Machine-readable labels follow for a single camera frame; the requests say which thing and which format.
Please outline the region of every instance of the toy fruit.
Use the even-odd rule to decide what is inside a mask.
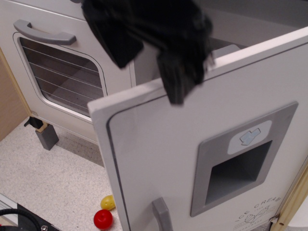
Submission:
[[[94,215],[94,225],[100,230],[106,230],[112,225],[113,217],[111,212],[106,209],[98,211]]]
[[[115,206],[114,196],[109,195],[109,196],[106,196],[102,199],[102,201],[101,201],[101,208],[102,209],[111,210],[115,207],[116,206]]]

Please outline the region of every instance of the oven handle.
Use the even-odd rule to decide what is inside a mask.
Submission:
[[[152,201],[152,209],[159,231],[173,231],[169,209],[162,197]]]
[[[60,32],[59,34],[52,35],[45,32],[41,32],[32,29],[31,23],[24,20],[17,20],[14,23],[15,29],[22,35],[31,38],[38,42],[44,42],[54,45],[72,45],[76,41],[76,36],[65,32]]]

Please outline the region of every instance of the black cable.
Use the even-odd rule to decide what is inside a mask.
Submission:
[[[7,209],[0,210],[0,216],[7,215],[7,214],[22,215],[22,216],[28,218],[30,221],[32,221],[32,223],[34,224],[37,231],[41,231],[41,228],[40,228],[38,221],[30,213],[23,211],[21,209],[16,209],[16,208],[7,208]]]

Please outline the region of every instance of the yellow ball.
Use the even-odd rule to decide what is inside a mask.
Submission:
[[[109,196],[106,196],[102,199],[102,201],[101,201],[101,208],[102,209],[111,210],[115,207],[116,206],[115,206],[114,196],[109,195]]]

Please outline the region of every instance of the red tomato toy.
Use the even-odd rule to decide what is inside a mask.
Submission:
[[[100,230],[106,230],[112,225],[113,217],[111,212],[106,209],[98,211],[94,215],[94,225]]]

